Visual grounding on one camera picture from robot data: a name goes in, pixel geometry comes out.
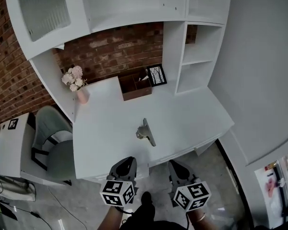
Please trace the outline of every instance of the chair seat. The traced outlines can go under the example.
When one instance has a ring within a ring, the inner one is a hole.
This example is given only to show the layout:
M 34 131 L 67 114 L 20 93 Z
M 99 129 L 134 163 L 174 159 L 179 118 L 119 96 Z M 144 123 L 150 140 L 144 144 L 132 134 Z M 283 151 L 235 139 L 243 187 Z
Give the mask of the chair seat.
M 72 140 L 55 145 L 47 159 L 47 173 L 53 179 L 67 181 L 76 178 Z

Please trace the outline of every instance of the red brick wall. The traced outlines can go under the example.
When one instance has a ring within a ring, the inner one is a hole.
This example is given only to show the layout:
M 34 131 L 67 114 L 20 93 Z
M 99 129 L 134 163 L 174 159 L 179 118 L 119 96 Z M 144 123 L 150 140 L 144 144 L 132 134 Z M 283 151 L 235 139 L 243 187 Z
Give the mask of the red brick wall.
M 65 44 L 54 54 L 62 72 L 72 65 L 84 70 L 88 83 L 117 76 L 122 71 L 162 62 L 163 22 L 109 29 Z
M 54 101 L 25 59 L 0 0 L 0 123 L 48 104 Z
M 188 25 L 186 44 L 194 44 L 195 43 L 196 33 L 197 33 L 197 25 Z

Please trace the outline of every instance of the pink vase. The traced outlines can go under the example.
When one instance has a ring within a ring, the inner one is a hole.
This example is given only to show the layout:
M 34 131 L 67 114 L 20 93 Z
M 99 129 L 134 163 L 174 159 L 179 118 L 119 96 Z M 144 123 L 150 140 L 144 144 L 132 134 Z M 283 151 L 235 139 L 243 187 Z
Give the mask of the pink vase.
M 77 91 L 78 100 L 81 104 L 86 104 L 88 101 L 88 93 L 82 89 Z

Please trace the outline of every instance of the chair backrest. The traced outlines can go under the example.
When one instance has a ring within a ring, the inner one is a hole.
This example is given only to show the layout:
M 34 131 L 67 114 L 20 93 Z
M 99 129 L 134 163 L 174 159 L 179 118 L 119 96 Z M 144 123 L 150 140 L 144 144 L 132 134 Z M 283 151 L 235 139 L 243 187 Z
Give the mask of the chair backrest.
M 33 147 L 42 149 L 45 141 L 59 131 L 72 133 L 72 126 L 52 106 L 42 107 L 36 114 L 36 132 Z

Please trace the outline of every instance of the black shoe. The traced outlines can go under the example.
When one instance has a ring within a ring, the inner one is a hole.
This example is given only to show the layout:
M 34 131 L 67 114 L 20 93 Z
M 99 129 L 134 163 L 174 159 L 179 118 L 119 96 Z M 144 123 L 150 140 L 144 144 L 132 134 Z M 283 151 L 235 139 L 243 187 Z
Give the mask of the black shoe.
M 149 205 L 152 204 L 152 196 L 150 195 L 149 192 L 145 192 L 143 193 L 142 197 L 141 197 L 141 203 L 142 205 Z

